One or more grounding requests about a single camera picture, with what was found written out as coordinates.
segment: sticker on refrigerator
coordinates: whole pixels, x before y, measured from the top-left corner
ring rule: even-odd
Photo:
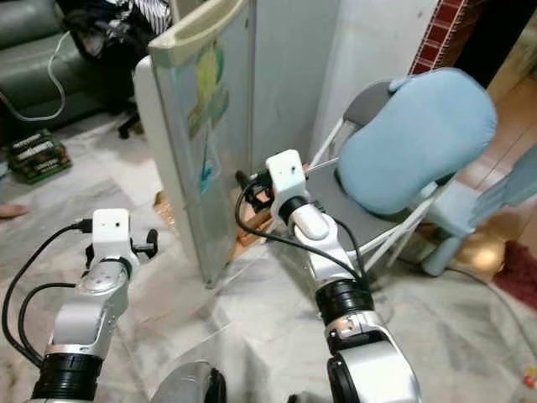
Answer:
[[[188,131],[194,138],[206,123],[215,128],[229,105],[229,91],[222,84],[224,50],[215,40],[196,60],[197,103],[188,115]]]

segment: red rug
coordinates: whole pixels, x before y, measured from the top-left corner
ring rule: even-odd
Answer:
[[[507,241],[503,270],[494,276],[493,281],[502,290],[537,310],[537,259],[528,247]]]

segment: wooden floor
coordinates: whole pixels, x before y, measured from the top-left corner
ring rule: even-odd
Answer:
[[[457,179],[485,191],[506,176],[513,163],[537,143],[537,81],[523,79],[497,104],[498,131],[487,151]],[[499,270],[506,240],[518,240],[537,257],[537,196],[518,207],[505,207],[479,227],[457,260],[491,275]]]

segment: blue cushion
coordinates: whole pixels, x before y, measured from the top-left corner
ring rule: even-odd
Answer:
[[[476,159],[496,124],[490,97],[462,71],[414,76],[343,145],[341,184],[371,212],[399,212],[426,185]]]

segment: white wall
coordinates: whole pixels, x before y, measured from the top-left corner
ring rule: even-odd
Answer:
[[[365,87],[404,76],[437,0],[341,0],[310,157]]]

